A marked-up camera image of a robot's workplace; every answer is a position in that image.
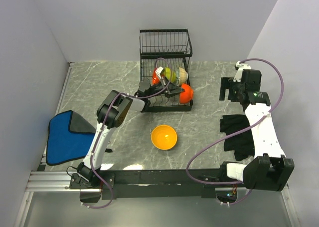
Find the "lime green bowl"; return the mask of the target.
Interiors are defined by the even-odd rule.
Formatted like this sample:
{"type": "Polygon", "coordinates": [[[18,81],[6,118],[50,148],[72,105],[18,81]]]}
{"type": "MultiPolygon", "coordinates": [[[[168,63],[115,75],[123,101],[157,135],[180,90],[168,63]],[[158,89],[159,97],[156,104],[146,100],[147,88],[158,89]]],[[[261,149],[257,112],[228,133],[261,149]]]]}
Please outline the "lime green bowl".
{"type": "Polygon", "coordinates": [[[176,82],[176,73],[168,67],[165,68],[164,77],[171,83],[176,82]]]}

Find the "red-orange bowl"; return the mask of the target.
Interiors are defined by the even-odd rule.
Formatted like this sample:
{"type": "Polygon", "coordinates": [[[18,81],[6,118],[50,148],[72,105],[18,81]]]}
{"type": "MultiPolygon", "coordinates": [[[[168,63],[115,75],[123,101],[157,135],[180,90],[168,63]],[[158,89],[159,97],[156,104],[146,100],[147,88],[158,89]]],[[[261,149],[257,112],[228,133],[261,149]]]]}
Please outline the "red-orange bowl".
{"type": "Polygon", "coordinates": [[[194,91],[188,84],[182,84],[181,88],[184,90],[180,93],[180,104],[187,104],[193,99],[194,91]]]}
{"type": "Polygon", "coordinates": [[[160,79],[157,76],[157,67],[154,69],[153,71],[153,76],[152,76],[152,85],[156,85],[158,83],[160,83],[160,79]]]}

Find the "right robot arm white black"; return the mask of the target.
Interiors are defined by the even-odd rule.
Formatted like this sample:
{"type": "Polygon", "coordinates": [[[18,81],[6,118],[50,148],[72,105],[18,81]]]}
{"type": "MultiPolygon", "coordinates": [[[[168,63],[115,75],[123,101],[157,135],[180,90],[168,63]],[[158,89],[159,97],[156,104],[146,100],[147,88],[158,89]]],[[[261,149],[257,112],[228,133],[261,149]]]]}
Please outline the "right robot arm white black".
{"type": "Polygon", "coordinates": [[[254,159],[247,165],[223,163],[224,171],[218,174],[223,186],[241,181],[247,189],[280,192],[286,185],[294,167],[294,161],[282,150],[270,113],[271,102],[266,92],[260,91],[262,74],[249,67],[239,67],[234,77],[221,79],[220,100],[228,90],[228,100],[239,102],[252,126],[254,159]]]}

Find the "patterned white teal bowl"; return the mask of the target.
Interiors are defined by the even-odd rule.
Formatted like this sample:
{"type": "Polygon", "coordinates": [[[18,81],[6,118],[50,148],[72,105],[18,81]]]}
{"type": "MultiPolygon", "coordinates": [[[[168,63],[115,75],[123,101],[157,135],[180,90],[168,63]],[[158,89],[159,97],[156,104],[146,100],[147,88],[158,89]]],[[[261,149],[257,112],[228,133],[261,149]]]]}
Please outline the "patterned white teal bowl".
{"type": "Polygon", "coordinates": [[[176,72],[176,84],[182,86],[188,80],[188,73],[184,68],[179,67],[176,72]]]}

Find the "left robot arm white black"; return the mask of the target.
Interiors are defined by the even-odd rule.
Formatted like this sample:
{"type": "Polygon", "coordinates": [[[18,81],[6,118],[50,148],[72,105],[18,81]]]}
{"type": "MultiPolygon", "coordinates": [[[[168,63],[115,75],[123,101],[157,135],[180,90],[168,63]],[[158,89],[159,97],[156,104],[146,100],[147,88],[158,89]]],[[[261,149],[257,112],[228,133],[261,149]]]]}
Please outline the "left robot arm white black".
{"type": "Polygon", "coordinates": [[[134,95],[112,90],[97,110],[97,129],[90,149],[77,167],[77,174],[88,188],[96,187],[101,178],[99,172],[103,155],[115,129],[123,123],[128,111],[145,112],[150,105],[150,98],[159,95],[170,98],[179,96],[181,104],[193,99],[194,91],[188,84],[178,86],[164,77],[158,84],[151,85],[148,80],[139,82],[134,95]]]}

